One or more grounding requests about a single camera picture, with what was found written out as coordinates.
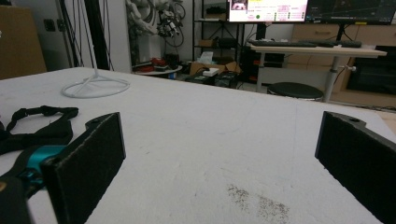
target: white table surface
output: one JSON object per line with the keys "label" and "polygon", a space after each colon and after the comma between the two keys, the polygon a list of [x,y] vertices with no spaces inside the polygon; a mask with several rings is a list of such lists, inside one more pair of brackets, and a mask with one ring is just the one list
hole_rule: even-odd
{"label": "white table surface", "polygon": [[[393,142],[375,113],[155,77],[100,71],[131,88],[96,99],[60,94],[93,73],[75,68],[0,81],[0,115],[76,106],[84,123],[119,111],[126,160],[88,223],[379,223],[314,157],[324,110],[354,116]],[[29,117],[14,133],[55,118]],[[0,174],[17,152],[0,157]],[[45,190],[29,200],[36,223],[56,223]]]}

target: black strap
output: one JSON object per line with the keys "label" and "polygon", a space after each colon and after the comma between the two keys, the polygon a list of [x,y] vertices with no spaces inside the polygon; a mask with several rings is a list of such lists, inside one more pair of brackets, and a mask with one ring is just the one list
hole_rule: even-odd
{"label": "black strap", "polygon": [[11,122],[7,125],[6,131],[11,131],[16,125],[17,121],[24,119],[30,115],[42,114],[46,117],[55,115],[56,113],[63,113],[59,119],[72,119],[78,114],[78,108],[76,107],[52,107],[42,105],[36,108],[22,108],[12,115]]}
{"label": "black strap", "polygon": [[[10,131],[16,126],[17,121],[31,115],[42,114],[44,116],[63,115],[39,129],[35,133],[17,133],[12,134]],[[76,107],[52,107],[42,105],[37,108],[22,108],[14,113],[12,121],[3,131],[0,130],[0,155],[15,150],[23,150],[32,146],[45,145],[67,145],[73,138],[73,130],[70,119],[78,114]]]}

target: gray stain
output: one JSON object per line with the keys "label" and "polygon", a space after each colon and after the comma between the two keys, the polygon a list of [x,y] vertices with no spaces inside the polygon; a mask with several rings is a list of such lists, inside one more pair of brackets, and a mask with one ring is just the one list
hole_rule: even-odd
{"label": "gray stain", "polygon": [[[228,194],[244,212],[249,214],[249,193],[244,189],[239,189],[235,185],[228,187]],[[287,224],[289,223],[289,208],[283,204],[266,198],[262,195],[256,195],[258,197],[258,216],[262,217],[265,223],[278,223]]]}

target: black monitor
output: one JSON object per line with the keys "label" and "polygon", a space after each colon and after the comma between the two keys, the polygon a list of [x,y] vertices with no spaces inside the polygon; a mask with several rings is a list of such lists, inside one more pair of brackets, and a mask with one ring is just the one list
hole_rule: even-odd
{"label": "black monitor", "polygon": [[313,23],[389,25],[395,10],[396,0],[309,0],[305,20]]}
{"label": "black monitor", "polygon": [[229,22],[304,22],[308,0],[227,0]]}

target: keyboard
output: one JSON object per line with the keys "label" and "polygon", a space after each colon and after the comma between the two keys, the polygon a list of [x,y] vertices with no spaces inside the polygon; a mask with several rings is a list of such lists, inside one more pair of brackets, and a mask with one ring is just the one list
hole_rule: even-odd
{"label": "keyboard", "polygon": [[321,39],[307,39],[300,40],[300,43],[316,44],[319,47],[333,47],[341,45],[342,48],[358,49],[361,47],[361,42],[356,40],[321,40]]}
{"label": "keyboard", "polygon": [[250,44],[257,47],[296,47],[296,48],[315,48],[317,45],[308,42],[276,42],[268,40],[249,40]]}

